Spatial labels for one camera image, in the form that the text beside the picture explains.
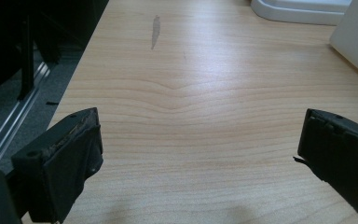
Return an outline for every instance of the wooden table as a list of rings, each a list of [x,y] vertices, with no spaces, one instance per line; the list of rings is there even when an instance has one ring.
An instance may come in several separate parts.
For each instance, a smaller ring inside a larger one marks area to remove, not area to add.
[[[66,223],[358,223],[292,159],[307,108],[358,122],[358,70],[334,26],[249,5],[110,1],[52,121],[96,106],[102,124],[103,168]]]

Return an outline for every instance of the gray carpet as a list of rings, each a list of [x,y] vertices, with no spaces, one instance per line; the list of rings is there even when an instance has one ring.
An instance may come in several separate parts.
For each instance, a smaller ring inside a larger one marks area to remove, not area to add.
[[[43,133],[51,121],[57,105],[47,105],[47,102],[58,103],[75,72],[83,54],[82,50],[70,45],[61,46],[62,57],[58,64],[48,64],[50,74],[36,101],[20,126],[17,134],[10,143],[8,150],[0,160],[0,170],[8,173],[12,170],[10,157]],[[40,56],[35,53],[35,68],[41,63]],[[21,71],[0,86],[0,126],[5,122],[21,89]]]

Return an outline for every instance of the scuff mark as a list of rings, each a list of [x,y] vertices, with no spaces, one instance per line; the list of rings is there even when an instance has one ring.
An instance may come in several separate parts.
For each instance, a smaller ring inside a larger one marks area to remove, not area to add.
[[[156,16],[156,18],[153,20],[152,49],[154,49],[154,47],[156,46],[157,39],[159,36],[159,29],[160,29],[159,16]]]

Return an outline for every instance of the light wooden surface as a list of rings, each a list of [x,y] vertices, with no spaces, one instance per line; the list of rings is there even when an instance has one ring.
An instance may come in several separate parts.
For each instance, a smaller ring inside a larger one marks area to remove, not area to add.
[[[103,168],[65,222],[358,223],[292,159],[307,108],[358,122],[334,28],[246,0],[111,0],[52,121],[96,106],[102,124]]]

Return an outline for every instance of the wood grain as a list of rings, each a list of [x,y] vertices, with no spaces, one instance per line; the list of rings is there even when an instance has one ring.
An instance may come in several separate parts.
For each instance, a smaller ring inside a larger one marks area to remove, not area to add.
[[[102,124],[103,168],[65,222],[358,223],[292,159],[307,108],[358,122],[334,28],[241,0],[111,0],[51,122],[96,106]]]

